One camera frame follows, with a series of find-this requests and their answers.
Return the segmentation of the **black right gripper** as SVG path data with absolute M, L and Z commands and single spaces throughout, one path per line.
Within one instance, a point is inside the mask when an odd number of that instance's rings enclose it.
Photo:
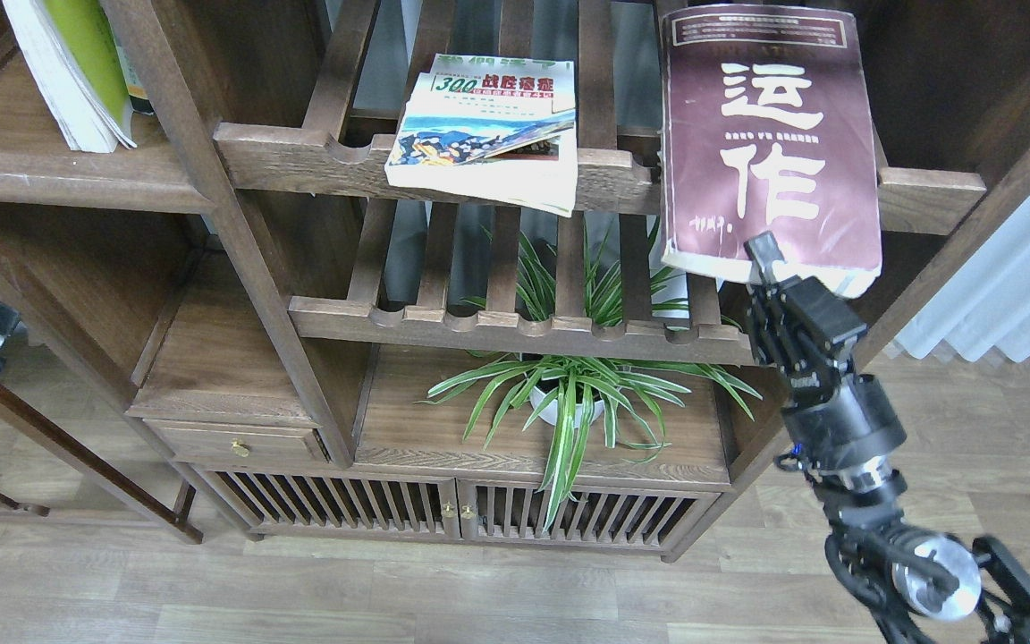
M 748 238 L 744 249 L 752 266 L 749 342 L 756 362 L 772 364 L 789 389 L 781 408 L 789 456 L 822 474 L 886 469 L 907 435 L 879 380 L 856 370 L 866 323 L 817 278 L 783 282 L 775 233 Z

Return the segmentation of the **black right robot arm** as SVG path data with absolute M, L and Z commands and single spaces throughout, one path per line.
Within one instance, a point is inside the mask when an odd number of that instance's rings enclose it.
M 867 325 L 817 278 L 788 275 L 772 233 L 745 244 L 752 353 L 789 389 L 781 416 L 792 448 L 776 457 L 804 473 L 830 533 L 825 560 L 888 643 L 927 643 L 916 615 L 978 616 L 988 643 L 1030 643 L 1030 575 L 1000 539 L 970 545 L 905 521 L 907 490 L 890 457 L 907 439 L 882 383 L 855 367 Z

